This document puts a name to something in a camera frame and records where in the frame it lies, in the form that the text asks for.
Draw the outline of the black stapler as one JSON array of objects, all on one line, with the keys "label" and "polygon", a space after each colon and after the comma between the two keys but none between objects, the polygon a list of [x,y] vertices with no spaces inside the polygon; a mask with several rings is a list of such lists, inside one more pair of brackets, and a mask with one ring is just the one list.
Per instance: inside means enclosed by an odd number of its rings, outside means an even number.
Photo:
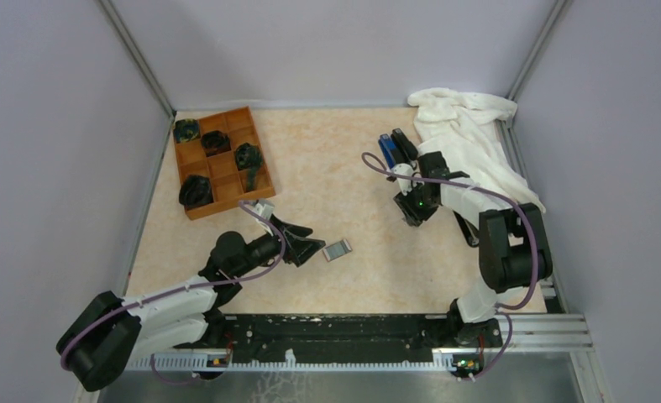
[{"label": "black stapler", "polygon": [[471,248],[478,248],[480,244],[478,228],[468,222],[457,212],[454,212],[454,216],[456,218],[457,224],[459,225],[459,229],[464,236],[465,242]]},{"label": "black stapler", "polygon": [[407,162],[413,162],[417,160],[418,151],[416,146],[408,139],[408,137],[401,129],[393,129],[391,132],[391,139]]}]

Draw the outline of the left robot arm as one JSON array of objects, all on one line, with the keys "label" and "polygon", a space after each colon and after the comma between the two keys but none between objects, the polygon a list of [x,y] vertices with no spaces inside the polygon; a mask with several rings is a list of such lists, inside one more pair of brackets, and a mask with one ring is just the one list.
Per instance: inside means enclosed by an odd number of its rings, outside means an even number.
[{"label": "left robot arm", "polygon": [[265,234],[246,241],[235,231],[222,233],[206,266],[178,285],[151,295],[119,297],[112,291],[95,296],[55,345],[60,366],[87,391],[116,380],[129,363],[183,344],[218,346],[226,335],[219,307],[231,301],[242,284],[279,263],[299,267],[326,245],[313,230],[275,215],[261,219]]}]

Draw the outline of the orange wooden divided tray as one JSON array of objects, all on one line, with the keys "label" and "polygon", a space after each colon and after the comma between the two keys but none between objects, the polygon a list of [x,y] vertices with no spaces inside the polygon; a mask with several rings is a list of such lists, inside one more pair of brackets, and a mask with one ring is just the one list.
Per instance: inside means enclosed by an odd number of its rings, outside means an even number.
[{"label": "orange wooden divided tray", "polygon": [[[189,175],[202,175],[210,179],[213,202],[184,213],[191,220],[208,217],[230,210],[241,200],[273,197],[275,187],[260,142],[258,130],[249,107],[232,109],[202,118],[193,118],[200,123],[201,136],[213,130],[226,133],[231,150],[207,157],[202,149],[201,137],[184,144],[174,140],[180,187]],[[238,170],[234,161],[234,151],[243,143],[258,145],[263,155],[263,165],[258,170]]]}]

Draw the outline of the blue stapler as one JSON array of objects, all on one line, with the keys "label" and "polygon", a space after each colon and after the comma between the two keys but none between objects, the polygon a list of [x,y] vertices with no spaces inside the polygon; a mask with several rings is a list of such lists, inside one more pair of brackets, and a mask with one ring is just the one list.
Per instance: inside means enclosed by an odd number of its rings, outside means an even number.
[{"label": "blue stapler", "polygon": [[397,164],[403,164],[406,162],[406,158],[398,146],[395,144],[390,135],[383,133],[378,138],[378,145],[380,151],[382,152],[387,166],[391,169]]}]

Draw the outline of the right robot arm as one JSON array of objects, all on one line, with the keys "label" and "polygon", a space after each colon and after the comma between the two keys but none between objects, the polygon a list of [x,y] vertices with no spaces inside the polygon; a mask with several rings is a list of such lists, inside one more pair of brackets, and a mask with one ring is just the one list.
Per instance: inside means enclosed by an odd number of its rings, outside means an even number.
[{"label": "right robot arm", "polygon": [[443,155],[431,152],[414,165],[395,163],[391,175],[399,192],[394,201],[407,224],[418,227],[440,207],[452,210],[462,234],[479,250],[478,280],[449,308],[447,334],[458,346],[483,336],[498,306],[509,307],[509,294],[526,290],[516,304],[526,305],[538,282],[553,273],[553,259],[542,209],[489,191],[463,171],[451,171]]}]

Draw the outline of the staple box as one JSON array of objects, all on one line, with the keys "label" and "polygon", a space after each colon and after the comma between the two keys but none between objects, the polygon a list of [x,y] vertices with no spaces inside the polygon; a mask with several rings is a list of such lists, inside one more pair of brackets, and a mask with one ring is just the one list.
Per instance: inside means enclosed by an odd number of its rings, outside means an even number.
[{"label": "staple box", "polygon": [[340,257],[350,254],[353,251],[347,239],[341,239],[338,242],[331,243],[323,248],[323,256],[328,262],[332,262]]}]

